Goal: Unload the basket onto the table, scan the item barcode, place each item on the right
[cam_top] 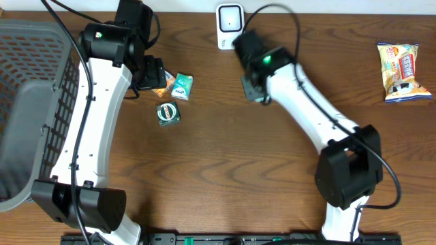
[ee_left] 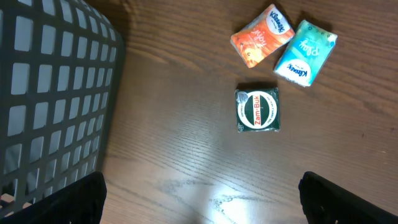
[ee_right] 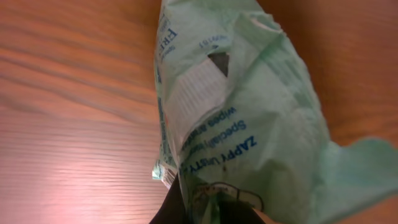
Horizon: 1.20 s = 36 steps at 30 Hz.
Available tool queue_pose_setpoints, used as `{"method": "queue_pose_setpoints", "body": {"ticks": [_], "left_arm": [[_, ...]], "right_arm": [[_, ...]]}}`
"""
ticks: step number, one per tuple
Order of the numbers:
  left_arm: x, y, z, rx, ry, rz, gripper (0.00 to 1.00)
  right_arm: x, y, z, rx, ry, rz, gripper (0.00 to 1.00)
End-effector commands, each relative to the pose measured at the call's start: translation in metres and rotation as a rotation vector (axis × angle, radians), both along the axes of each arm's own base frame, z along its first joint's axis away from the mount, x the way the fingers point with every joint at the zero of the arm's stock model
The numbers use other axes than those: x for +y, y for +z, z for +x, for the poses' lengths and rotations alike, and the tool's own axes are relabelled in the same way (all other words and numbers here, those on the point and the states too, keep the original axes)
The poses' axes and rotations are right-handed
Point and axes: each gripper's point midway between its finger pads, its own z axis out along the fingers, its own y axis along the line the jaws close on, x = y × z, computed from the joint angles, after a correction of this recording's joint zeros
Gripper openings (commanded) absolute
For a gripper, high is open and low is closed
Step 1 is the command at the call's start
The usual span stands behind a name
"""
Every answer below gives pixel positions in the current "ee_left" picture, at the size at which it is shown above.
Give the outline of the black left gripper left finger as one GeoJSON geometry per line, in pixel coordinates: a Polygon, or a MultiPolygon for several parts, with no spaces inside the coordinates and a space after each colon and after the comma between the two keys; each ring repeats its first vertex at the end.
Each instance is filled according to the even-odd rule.
{"type": "Polygon", "coordinates": [[[104,176],[96,171],[1,219],[1,224],[99,224],[106,193],[104,176]]]}

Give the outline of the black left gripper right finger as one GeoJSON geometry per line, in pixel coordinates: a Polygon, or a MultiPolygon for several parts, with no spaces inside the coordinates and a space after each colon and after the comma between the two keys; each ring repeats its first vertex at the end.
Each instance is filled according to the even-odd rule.
{"type": "Polygon", "coordinates": [[[307,171],[298,189],[307,221],[315,223],[397,223],[397,216],[307,171]]]}

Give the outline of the black box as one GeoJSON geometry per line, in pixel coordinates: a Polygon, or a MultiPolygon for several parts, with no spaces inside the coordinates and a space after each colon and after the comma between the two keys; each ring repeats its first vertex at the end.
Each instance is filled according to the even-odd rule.
{"type": "Polygon", "coordinates": [[[236,90],[238,132],[280,130],[279,89],[236,90]]]}

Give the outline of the teal kleenex tissue pack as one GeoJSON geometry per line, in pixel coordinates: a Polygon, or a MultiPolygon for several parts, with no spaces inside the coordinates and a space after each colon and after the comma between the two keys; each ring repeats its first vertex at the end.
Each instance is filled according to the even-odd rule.
{"type": "Polygon", "coordinates": [[[338,36],[303,20],[274,67],[274,72],[298,85],[311,86],[333,51],[338,36]]]}

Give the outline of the orange tissue pack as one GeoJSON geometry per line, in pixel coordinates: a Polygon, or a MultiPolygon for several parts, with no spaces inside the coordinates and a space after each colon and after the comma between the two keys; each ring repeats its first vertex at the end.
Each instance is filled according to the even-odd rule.
{"type": "Polygon", "coordinates": [[[255,67],[267,56],[288,43],[295,32],[275,4],[231,36],[231,44],[247,67],[255,67]]]}

